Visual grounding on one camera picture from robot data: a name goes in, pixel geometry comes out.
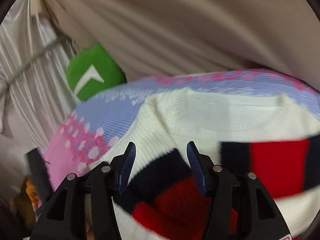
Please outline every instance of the green cloth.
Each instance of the green cloth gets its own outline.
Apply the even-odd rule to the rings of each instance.
[[[82,101],[125,82],[124,73],[100,44],[76,55],[66,76],[70,89]]]

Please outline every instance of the clothing pile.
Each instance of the clothing pile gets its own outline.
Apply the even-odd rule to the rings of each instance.
[[[319,133],[320,121],[285,95],[185,88],[147,97],[123,138],[97,163],[122,154],[130,141],[136,145],[127,190],[114,198],[122,239],[200,239],[210,198],[201,196],[191,174],[191,140],[231,173],[256,173],[297,237],[320,208]],[[89,199],[87,207],[90,213]],[[230,234],[236,212],[231,221]]]

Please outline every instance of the blue gripper pad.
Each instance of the blue gripper pad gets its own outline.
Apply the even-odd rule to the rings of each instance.
[[[190,163],[192,174],[195,178],[198,190],[203,196],[207,196],[206,175],[200,163],[200,153],[193,141],[187,144],[187,157]]]
[[[123,155],[123,165],[118,176],[117,191],[120,195],[125,191],[127,187],[135,158],[136,146],[133,142],[129,142],[127,149],[125,150]]]

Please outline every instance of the beige fabric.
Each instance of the beige fabric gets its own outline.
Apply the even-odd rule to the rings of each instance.
[[[129,81],[263,65],[320,90],[320,23],[306,0],[32,0]]]

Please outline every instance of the metal screw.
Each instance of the metal screw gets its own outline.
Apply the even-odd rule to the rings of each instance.
[[[74,173],[70,173],[67,176],[67,180],[73,180],[76,177],[76,175]]]
[[[101,168],[101,171],[102,171],[102,172],[109,172],[109,171],[111,171],[111,168],[110,168],[109,166],[103,166],[103,167]]]
[[[216,172],[220,172],[220,171],[222,171],[222,167],[220,165],[214,165],[213,170]]]
[[[250,172],[250,173],[248,174],[248,177],[249,177],[250,179],[256,179],[256,178],[257,178],[257,175],[254,174],[253,172]]]

